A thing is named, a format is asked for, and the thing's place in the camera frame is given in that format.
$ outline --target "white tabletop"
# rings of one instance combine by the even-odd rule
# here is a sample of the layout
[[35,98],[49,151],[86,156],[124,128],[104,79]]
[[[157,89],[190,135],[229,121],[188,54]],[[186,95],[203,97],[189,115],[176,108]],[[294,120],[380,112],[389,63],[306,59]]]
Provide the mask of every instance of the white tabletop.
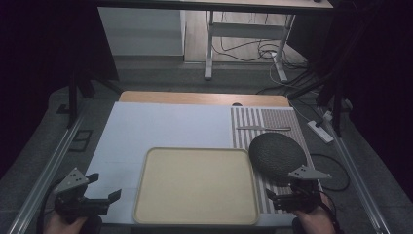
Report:
[[[138,225],[133,219],[141,168],[153,147],[234,148],[232,106],[115,103],[86,175],[99,173],[85,196],[101,198],[122,189],[105,223]],[[284,109],[290,107],[265,109]],[[293,214],[261,214],[257,226],[288,226]]]

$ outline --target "aluminum rail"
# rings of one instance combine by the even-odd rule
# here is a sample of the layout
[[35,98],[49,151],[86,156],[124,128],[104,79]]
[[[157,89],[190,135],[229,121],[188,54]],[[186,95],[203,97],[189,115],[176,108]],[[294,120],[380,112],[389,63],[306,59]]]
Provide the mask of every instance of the aluminum rail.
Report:
[[80,108],[78,118],[76,119],[72,128],[66,130],[66,132],[64,133],[64,136],[58,144],[56,150],[54,151],[51,159],[46,164],[43,172],[37,178],[36,183],[31,189],[26,200],[24,201],[24,204],[20,208],[18,215],[16,216],[9,231],[7,232],[8,234],[23,234],[26,231],[28,225],[30,224],[30,221],[34,217],[36,210],[38,209],[40,203],[43,200],[43,197],[46,194],[49,184],[55,177],[56,171],[60,166],[60,163],[63,160],[63,157],[66,154],[67,149],[72,142],[72,139],[75,137],[79,126],[82,124],[88,107],[89,101],[85,100]]
[[338,137],[335,133],[333,127],[328,121],[324,121],[326,128],[328,129],[329,133],[334,137],[334,142],[338,153],[340,154],[341,158],[343,159],[343,163],[345,164],[349,176],[352,180],[353,185],[355,186],[358,198],[360,199],[364,209],[370,218],[370,221],[374,227],[374,230],[378,234],[391,234],[389,225],[386,223],[382,213],[379,210],[377,203],[375,202],[374,198],[371,196],[370,191],[368,190],[364,180],[361,177],[361,174],[358,172],[356,164],[353,160],[353,157],[346,146],[346,143],[341,137]]

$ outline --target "beige tray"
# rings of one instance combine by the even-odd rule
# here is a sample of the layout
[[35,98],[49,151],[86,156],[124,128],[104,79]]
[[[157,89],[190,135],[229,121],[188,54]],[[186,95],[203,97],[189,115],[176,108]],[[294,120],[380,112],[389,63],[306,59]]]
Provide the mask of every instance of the beige tray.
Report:
[[134,209],[138,223],[250,225],[258,214],[245,150],[148,151]]

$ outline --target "metal frame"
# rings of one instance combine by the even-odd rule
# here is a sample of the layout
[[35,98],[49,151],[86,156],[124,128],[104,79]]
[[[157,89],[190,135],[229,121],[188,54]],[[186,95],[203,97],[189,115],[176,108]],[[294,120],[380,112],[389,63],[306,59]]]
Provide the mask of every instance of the metal frame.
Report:
[[205,79],[212,79],[212,38],[213,37],[237,37],[237,38],[257,38],[257,39],[274,39],[281,40],[279,48],[274,56],[274,63],[280,80],[286,82],[287,78],[282,67],[282,52],[286,39],[291,29],[294,15],[287,15],[288,20],[285,26],[279,25],[262,25],[262,24],[241,24],[213,22],[213,11],[209,12],[208,38],[206,47],[206,69]]
[[[323,114],[322,108],[319,107],[319,112]],[[370,222],[373,225],[374,230],[378,234],[391,234],[389,225],[386,223],[382,213],[377,206],[376,201],[371,196],[370,191],[364,183],[360,173],[358,172],[357,166],[353,160],[353,156],[350,153],[349,149],[346,146],[344,140],[338,136],[333,128],[333,126],[328,121],[324,121],[326,128],[329,133],[334,137],[334,144],[337,152],[343,159],[344,165],[349,172],[349,176],[353,185],[356,189],[358,198],[361,201],[361,204],[364,206],[365,212],[370,218]]]
[[63,157],[66,154],[72,139],[75,137],[79,126],[82,124],[82,121],[85,118],[85,112],[87,111],[88,107],[89,102],[86,100],[81,107],[79,116],[73,123],[72,128],[66,130],[51,159],[46,164],[39,178],[37,178],[36,183],[27,196],[15,220],[13,221],[12,226],[8,230],[8,234],[22,234],[27,229],[30,221],[32,221],[32,218],[37,211],[37,208],[42,202],[46,191],[48,190],[49,184],[55,177],[56,171],[60,166],[60,163],[63,160]]

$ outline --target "table leg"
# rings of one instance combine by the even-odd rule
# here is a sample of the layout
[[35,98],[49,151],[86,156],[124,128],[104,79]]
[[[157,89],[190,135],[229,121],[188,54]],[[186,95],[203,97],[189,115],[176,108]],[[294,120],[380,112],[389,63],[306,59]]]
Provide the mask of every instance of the table leg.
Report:
[[213,11],[209,12],[209,24],[207,33],[207,47],[206,47],[206,73],[205,79],[212,79],[212,33],[213,33]]
[[276,64],[277,72],[279,73],[280,80],[282,82],[286,82],[286,75],[285,71],[282,67],[282,52],[286,43],[286,38],[288,37],[289,30],[291,29],[292,20],[294,19],[294,15],[287,15],[288,20],[286,21],[285,27],[282,31],[282,39],[280,41],[279,49],[277,50],[276,56],[274,58],[274,63]]

